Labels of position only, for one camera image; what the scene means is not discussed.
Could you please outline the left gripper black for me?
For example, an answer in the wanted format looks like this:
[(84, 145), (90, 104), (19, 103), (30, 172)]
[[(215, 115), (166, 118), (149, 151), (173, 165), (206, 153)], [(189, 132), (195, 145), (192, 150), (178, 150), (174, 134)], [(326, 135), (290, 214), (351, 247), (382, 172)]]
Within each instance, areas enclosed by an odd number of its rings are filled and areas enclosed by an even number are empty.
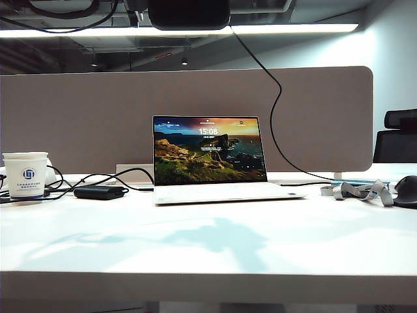
[(148, 0), (126, 0), (126, 12), (130, 23), (149, 23)]

